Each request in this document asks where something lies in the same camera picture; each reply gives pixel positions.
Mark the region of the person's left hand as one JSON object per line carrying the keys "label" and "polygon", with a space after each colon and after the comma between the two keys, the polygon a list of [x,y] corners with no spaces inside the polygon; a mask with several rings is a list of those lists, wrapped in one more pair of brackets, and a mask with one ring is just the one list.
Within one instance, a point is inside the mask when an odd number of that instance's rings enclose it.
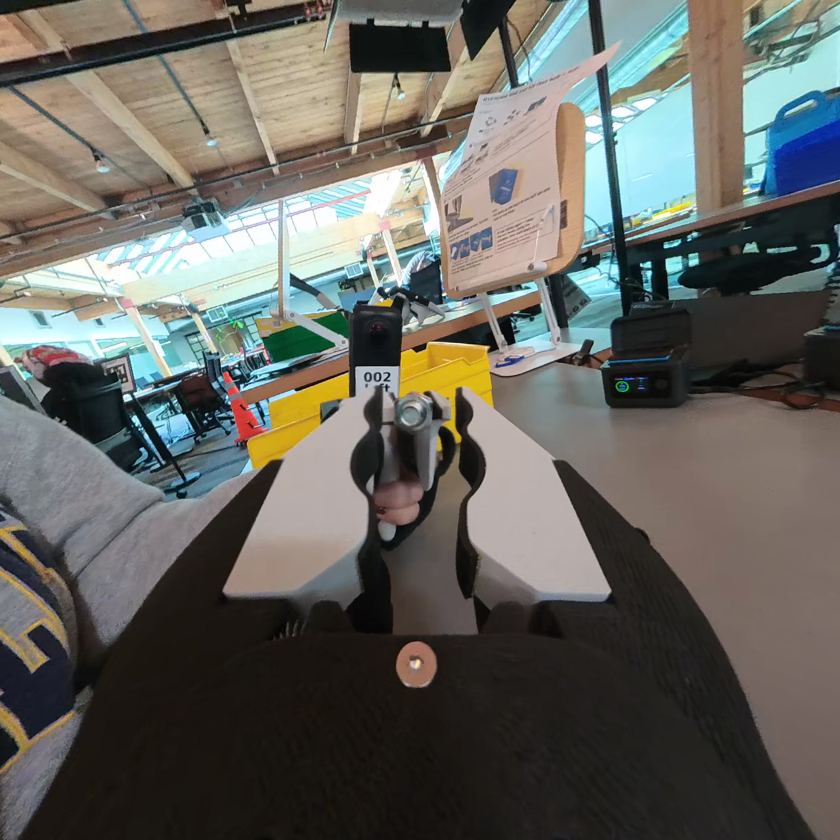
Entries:
{"label": "person's left hand", "polygon": [[417,479],[399,479],[380,484],[373,494],[378,519],[396,527],[414,522],[419,515],[424,489]]}

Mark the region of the person's left forearm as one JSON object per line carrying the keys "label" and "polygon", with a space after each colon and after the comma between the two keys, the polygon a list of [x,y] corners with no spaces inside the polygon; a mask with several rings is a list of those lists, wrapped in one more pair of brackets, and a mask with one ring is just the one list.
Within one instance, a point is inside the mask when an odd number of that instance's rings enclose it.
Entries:
{"label": "person's left forearm", "polygon": [[167,500],[83,437],[1,398],[2,502],[63,563],[85,630],[109,645],[205,526],[256,477]]}

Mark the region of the black office chair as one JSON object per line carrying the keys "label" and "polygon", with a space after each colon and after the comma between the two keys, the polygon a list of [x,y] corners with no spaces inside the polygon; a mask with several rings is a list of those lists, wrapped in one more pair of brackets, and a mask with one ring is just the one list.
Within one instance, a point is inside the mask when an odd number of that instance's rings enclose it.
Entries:
{"label": "black office chair", "polygon": [[777,254],[727,255],[687,268],[679,276],[678,283],[695,291],[716,290],[723,297],[748,295],[783,278],[824,268],[837,261],[838,245],[827,245],[823,258],[822,248],[811,245]]}

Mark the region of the wooden post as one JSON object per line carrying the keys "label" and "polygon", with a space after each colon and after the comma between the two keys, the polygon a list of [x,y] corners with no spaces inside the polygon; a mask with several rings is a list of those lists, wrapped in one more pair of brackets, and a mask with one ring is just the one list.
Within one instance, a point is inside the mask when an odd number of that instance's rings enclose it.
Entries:
{"label": "wooden post", "polygon": [[741,1],[688,1],[699,214],[740,203],[744,177]]}

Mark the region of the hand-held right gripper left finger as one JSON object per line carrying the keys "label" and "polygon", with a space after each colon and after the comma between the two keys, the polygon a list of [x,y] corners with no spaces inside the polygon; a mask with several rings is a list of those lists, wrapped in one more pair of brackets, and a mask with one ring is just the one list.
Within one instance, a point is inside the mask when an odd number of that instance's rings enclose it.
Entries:
{"label": "hand-held right gripper left finger", "polygon": [[300,617],[336,602],[356,629],[392,632],[391,577],[372,499],[384,459],[383,397],[343,400],[280,460],[224,584],[227,599],[280,599]]}

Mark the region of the black box device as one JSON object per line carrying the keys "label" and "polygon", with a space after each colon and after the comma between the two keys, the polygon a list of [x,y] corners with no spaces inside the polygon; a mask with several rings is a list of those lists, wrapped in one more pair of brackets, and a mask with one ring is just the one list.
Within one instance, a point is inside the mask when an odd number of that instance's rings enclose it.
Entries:
{"label": "black box device", "polygon": [[839,326],[826,325],[804,335],[803,379],[839,392]]}

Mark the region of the silver hex bolt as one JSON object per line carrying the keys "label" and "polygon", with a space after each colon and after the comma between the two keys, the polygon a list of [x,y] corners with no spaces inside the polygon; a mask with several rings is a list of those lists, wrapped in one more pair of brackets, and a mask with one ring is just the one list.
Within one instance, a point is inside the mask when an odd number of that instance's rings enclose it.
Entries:
{"label": "silver hex bolt", "polygon": [[413,392],[393,402],[393,426],[400,434],[430,434],[434,420],[434,400],[429,395]]}

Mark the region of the black hanging panel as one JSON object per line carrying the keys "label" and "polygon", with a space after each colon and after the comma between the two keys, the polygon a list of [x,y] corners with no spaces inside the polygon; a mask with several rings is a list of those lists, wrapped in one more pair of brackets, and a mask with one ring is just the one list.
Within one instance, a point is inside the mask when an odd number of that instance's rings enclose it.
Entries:
{"label": "black hanging panel", "polygon": [[349,25],[350,69],[355,74],[450,72],[447,32],[442,27]]}
{"label": "black hanging panel", "polygon": [[515,1],[464,1],[462,2],[461,27],[465,43],[478,51],[489,36],[497,30]]}

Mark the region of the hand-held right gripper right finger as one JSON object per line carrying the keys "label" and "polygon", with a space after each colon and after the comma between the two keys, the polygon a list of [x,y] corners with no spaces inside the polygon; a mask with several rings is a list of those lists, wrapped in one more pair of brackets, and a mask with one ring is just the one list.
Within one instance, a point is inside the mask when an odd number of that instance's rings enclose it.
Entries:
{"label": "hand-held right gripper right finger", "polygon": [[605,603],[612,595],[554,457],[465,386],[456,390],[456,577],[478,629],[491,611],[546,602]]}

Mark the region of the black charging case with display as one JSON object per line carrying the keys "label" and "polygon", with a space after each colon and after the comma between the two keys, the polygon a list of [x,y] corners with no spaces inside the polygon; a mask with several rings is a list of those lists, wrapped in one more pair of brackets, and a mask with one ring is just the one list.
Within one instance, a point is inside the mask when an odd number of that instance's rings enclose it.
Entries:
{"label": "black charging case with display", "polygon": [[611,355],[602,364],[611,408],[681,406],[690,390],[690,314],[683,308],[644,308],[611,325]]}

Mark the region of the yellow plastic bin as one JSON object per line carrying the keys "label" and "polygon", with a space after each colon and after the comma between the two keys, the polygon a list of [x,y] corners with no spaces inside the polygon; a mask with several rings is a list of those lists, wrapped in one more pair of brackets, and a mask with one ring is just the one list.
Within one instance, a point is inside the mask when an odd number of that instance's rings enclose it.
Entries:
{"label": "yellow plastic bin", "polygon": [[[484,346],[431,342],[421,352],[402,353],[401,395],[434,391],[451,402],[456,389],[466,386],[493,406],[488,349]],[[343,373],[283,395],[269,404],[269,431],[248,442],[253,469],[285,455],[321,423],[322,403],[349,395],[349,375]]]}

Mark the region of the orange traffic cone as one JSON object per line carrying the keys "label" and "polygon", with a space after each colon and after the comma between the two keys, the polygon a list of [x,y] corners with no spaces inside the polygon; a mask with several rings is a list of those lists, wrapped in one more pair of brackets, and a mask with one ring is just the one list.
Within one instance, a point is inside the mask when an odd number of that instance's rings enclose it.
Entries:
{"label": "orange traffic cone", "polygon": [[230,373],[223,372],[223,383],[237,430],[235,445],[244,448],[249,440],[264,434],[267,429],[245,403]]}

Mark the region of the person's grey printed sweatshirt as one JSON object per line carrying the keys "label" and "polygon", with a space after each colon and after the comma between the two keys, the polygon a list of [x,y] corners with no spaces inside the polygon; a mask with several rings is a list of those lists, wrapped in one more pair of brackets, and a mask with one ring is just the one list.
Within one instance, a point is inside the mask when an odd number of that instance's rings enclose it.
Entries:
{"label": "person's grey printed sweatshirt", "polygon": [[23,835],[81,728],[77,600],[62,553],[2,506],[2,838]]}

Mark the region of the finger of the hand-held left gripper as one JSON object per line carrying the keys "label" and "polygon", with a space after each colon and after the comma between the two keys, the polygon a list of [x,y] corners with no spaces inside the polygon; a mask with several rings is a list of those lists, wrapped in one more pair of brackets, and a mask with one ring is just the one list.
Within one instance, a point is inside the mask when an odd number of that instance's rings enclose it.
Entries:
{"label": "finger of the hand-held left gripper", "polygon": [[396,398],[385,397],[385,484],[397,482],[402,477],[403,464],[400,454],[402,430],[397,418]]}
{"label": "finger of the hand-held left gripper", "polygon": [[452,420],[452,406],[440,394],[419,396],[419,420],[416,423],[416,475],[424,491],[434,483],[437,469],[438,438],[441,429]]}

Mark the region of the white overhead lamp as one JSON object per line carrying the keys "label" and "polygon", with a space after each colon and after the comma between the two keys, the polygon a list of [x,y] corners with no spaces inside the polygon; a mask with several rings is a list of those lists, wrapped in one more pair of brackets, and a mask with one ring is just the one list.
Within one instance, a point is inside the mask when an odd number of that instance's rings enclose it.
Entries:
{"label": "white overhead lamp", "polygon": [[462,12],[462,1],[333,1],[330,21],[440,28],[453,24]]}

